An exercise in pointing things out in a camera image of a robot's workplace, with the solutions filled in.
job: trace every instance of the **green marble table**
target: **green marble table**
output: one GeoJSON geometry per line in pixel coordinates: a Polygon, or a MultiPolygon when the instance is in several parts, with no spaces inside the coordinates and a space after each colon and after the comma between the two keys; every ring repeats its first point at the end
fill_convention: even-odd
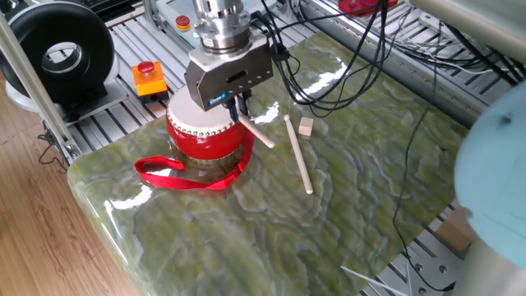
{"type": "MultiPolygon", "coordinates": [[[[292,52],[302,60],[298,80],[311,93],[338,77],[352,55],[322,33],[292,52]]],[[[365,75],[351,79],[344,95],[365,75]]],[[[178,154],[164,118],[81,157],[68,178],[105,247],[144,295],[355,296],[366,283],[340,265],[374,276],[402,250],[391,218],[404,148],[425,107],[382,74],[354,104],[315,119],[312,136],[299,138],[313,195],[304,192],[283,120],[290,113],[298,127],[301,116],[313,116],[293,103],[279,76],[253,90],[250,106],[277,145],[256,141],[247,169],[226,190],[172,191],[141,181],[136,160],[178,154]]],[[[416,135],[399,214],[408,241],[453,200],[454,158],[465,135],[436,109],[416,135]]],[[[186,160],[179,175],[219,179],[235,158],[209,166],[186,160]]]]}

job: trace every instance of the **red ribbon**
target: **red ribbon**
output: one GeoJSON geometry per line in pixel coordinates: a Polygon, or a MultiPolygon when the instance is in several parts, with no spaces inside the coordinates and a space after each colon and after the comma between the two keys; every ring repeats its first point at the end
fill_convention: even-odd
{"type": "Polygon", "coordinates": [[[245,148],[245,152],[243,153],[243,157],[241,158],[239,164],[237,164],[233,168],[233,171],[226,175],[224,178],[220,179],[219,181],[215,181],[210,184],[186,180],[184,178],[158,176],[144,171],[143,167],[145,164],[157,164],[167,166],[171,169],[179,171],[184,170],[184,163],[182,161],[171,160],[164,156],[153,156],[142,160],[138,160],[137,162],[135,162],[135,169],[137,170],[137,172],[139,172],[139,174],[146,182],[157,187],[176,190],[188,190],[196,188],[223,190],[226,187],[230,186],[230,184],[232,184],[232,182],[234,182],[239,177],[241,172],[247,167],[248,162],[250,161],[252,147],[254,146],[254,135],[249,131],[247,131],[247,134],[245,135],[243,146],[245,148]]]}

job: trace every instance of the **drumstick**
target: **drumstick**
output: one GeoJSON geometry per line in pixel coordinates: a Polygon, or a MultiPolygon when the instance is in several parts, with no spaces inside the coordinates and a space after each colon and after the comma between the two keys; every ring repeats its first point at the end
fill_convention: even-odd
{"type": "Polygon", "coordinates": [[[247,117],[247,115],[243,114],[242,112],[238,112],[238,119],[239,122],[244,125],[246,128],[248,128],[249,131],[251,131],[254,136],[257,136],[260,141],[263,142],[263,144],[267,145],[269,148],[274,148],[276,146],[276,142],[272,141],[269,137],[266,136],[263,132],[261,132],[252,121],[247,117]]]}
{"type": "Polygon", "coordinates": [[[298,139],[296,138],[296,132],[294,131],[293,123],[290,122],[290,116],[285,114],[285,122],[287,123],[288,136],[290,142],[293,144],[294,155],[296,155],[296,161],[298,162],[299,173],[302,175],[303,185],[305,185],[305,191],[307,194],[312,194],[311,179],[309,179],[309,173],[307,172],[307,166],[305,166],[305,160],[303,160],[302,151],[299,149],[298,139]]]}

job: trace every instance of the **metal rail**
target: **metal rail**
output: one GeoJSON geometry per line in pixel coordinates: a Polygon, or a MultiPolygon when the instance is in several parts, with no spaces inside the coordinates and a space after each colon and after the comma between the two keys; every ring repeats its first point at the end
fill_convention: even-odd
{"type": "Polygon", "coordinates": [[[76,157],[81,156],[71,133],[55,109],[42,81],[40,81],[34,68],[31,66],[29,59],[2,13],[0,13],[0,49],[27,90],[30,98],[38,106],[42,118],[56,137],[61,149],[66,152],[65,156],[68,158],[68,161],[72,162],[76,157]]]}
{"type": "Polygon", "coordinates": [[[163,19],[157,9],[157,4],[155,0],[142,0],[142,6],[145,8],[145,18],[148,22],[157,28],[157,30],[162,30],[165,28],[163,19]]]}

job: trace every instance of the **light blue cover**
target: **light blue cover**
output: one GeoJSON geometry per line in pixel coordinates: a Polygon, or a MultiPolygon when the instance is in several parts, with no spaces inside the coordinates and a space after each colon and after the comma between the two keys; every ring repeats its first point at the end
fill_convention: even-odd
{"type": "Polygon", "coordinates": [[[526,269],[526,83],[475,122],[460,148],[454,185],[478,236],[526,269]]]}

